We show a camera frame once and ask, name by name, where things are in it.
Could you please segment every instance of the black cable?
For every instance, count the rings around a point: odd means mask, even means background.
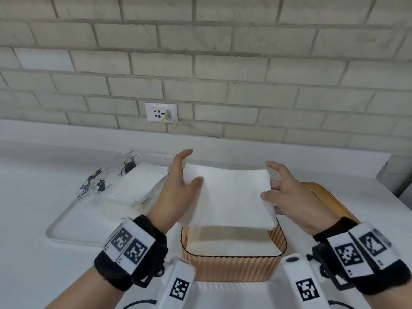
[[[327,303],[328,303],[328,304],[338,304],[338,305],[340,305],[340,306],[342,306],[342,307],[346,307],[346,308],[349,308],[349,309],[355,309],[355,308],[353,308],[352,306],[349,306],[348,304],[344,304],[343,302],[340,302],[340,301],[328,300]]]
[[[132,302],[131,304],[128,304],[126,307],[124,307],[123,309],[127,309],[130,308],[131,306],[134,306],[136,304],[144,304],[144,303],[148,303],[148,304],[156,304],[157,300],[154,299],[146,299],[146,300],[139,300],[139,301],[135,301]]]

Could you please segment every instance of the backsplash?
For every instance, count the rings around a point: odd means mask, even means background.
[[[0,0],[0,118],[388,151],[412,174],[412,0]]]

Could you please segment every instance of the hand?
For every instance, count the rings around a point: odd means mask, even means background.
[[[193,150],[184,150],[175,156],[156,205],[147,215],[151,223],[163,234],[183,217],[193,197],[202,187],[203,177],[194,178],[188,185],[183,180],[182,161],[192,153]]]
[[[338,222],[340,217],[297,181],[285,165],[267,161],[266,166],[279,172],[282,178],[270,180],[272,191],[260,194],[263,200],[276,204],[276,213],[290,218],[312,236]]]

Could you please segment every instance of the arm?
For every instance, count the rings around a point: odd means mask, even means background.
[[[286,166],[274,161],[266,165],[281,175],[281,181],[271,180],[271,191],[261,198],[276,204],[276,213],[290,218],[310,235],[318,234],[333,226],[339,217],[312,192],[292,176]],[[364,296],[373,309],[412,309],[412,281],[373,296]]]
[[[176,155],[157,203],[147,215],[163,234],[182,218],[203,184],[202,177],[188,185],[183,181],[182,161],[192,153],[193,150],[184,150]],[[111,286],[92,266],[45,309],[113,309],[124,293]]]

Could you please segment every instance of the wall socket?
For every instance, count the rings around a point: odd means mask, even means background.
[[[175,124],[175,122],[164,120],[166,111],[172,114],[171,120],[178,121],[178,106],[176,104],[145,103],[146,116],[148,122],[159,122]]]

